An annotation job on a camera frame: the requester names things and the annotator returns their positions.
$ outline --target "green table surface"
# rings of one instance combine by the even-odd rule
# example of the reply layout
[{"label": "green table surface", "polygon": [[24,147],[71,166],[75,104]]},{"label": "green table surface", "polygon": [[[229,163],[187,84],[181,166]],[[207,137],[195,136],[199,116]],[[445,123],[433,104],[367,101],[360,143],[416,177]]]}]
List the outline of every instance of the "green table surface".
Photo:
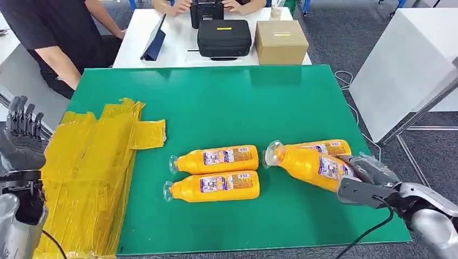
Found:
[{"label": "green table surface", "polygon": [[[327,65],[86,70],[69,111],[94,112],[122,97],[146,103],[142,120],[166,120],[161,148],[138,151],[118,255],[331,246],[351,243],[387,209],[341,204],[279,167],[257,170],[261,193],[245,201],[166,202],[169,157],[194,149],[345,139],[368,153]],[[397,216],[363,243],[406,242]]]}]

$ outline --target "cardboard box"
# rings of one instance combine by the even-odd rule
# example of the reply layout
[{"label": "cardboard box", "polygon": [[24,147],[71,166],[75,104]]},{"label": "cardboard box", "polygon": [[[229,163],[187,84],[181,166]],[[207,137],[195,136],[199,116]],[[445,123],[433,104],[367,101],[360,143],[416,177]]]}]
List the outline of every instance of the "cardboard box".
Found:
[{"label": "cardboard box", "polygon": [[298,21],[257,22],[254,44],[260,65],[301,65],[308,50]]}]

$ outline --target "yellow plastic bag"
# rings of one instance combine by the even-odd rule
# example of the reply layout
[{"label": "yellow plastic bag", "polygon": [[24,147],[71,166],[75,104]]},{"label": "yellow plastic bag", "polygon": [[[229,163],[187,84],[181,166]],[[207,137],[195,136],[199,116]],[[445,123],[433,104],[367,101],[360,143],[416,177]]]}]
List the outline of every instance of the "yellow plastic bag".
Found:
[{"label": "yellow plastic bag", "polygon": [[[49,209],[44,230],[68,258],[115,257],[135,149],[161,147],[165,121],[139,121],[144,104],[128,98],[90,112],[66,112],[45,151],[42,178]],[[62,258],[42,237],[34,258]]]}]

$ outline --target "yellow packaging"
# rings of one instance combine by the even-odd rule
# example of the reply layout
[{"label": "yellow packaging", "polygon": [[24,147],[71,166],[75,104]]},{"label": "yellow packaging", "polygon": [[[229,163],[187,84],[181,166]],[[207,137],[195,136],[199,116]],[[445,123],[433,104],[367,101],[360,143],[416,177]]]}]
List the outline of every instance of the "yellow packaging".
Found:
[{"label": "yellow packaging", "polygon": [[[66,112],[42,168],[48,220],[44,230],[67,258],[116,258],[136,149],[161,147],[165,121],[140,121],[144,104],[123,98],[93,113]],[[42,237],[34,259],[62,258]]]},{"label": "yellow packaging", "polygon": [[198,149],[187,155],[170,158],[170,172],[210,174],[258,169],[258,151],[253,145]]},{"label": "yellow packaging", "polygon": [[165,182],[163,191],[166,201],[249,200],[259,196],[259,179],[255,171],[191,175],[183,181]]},{"label": "yellow packaging", "polygon": [[337,191],[339,175],[354,176],[352,169],[338,158],[319,153],[314,148],[284,146],[278,140],[270,143],[264,160],[266,167],[280,166],[292,177],[331,192]]},{"label": "yellow packaging", "polygon": [[286,147],[303,147],[316,149],[318,152],[327,155],[352,155],[352,150],[345,140],[332,139],[308,143],[299,143],[293,145],[285,145]]}]

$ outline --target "plastic bottle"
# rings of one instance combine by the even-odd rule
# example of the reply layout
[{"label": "plastic bottle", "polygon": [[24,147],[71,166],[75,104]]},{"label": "plastic bottle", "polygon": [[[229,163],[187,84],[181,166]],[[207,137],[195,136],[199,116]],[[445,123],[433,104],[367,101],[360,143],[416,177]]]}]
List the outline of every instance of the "plastic bottle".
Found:
[{"label": "plastic bottle", "polygon": [[191,175],[179,182],[165,182],[164,199],[187,202],[248,200],[259,196],[255,171]]},{"label": "plastic bottle", "polygon": [[313,148],[318,152],[327,155],[352,155],[352,150],[345,140],[332,139],[317,142],[299,143],[294,145],[285,145],[293,147]]},{"label": "plastic bottle", "polygon": [[278,140],[267,147],[264,165],[267,168],[280,166],[292,177],[331,192],[338,189],[339,174],[354,176],[351,168],[338,158],[319,153],[313,148],[285,146]]},{"label": "plastic bottle", "polygon": [[258,169],[258,151],[253,145],[194,150],[187,155],[170,157],[172,174],[185,171],[190,174]]}]

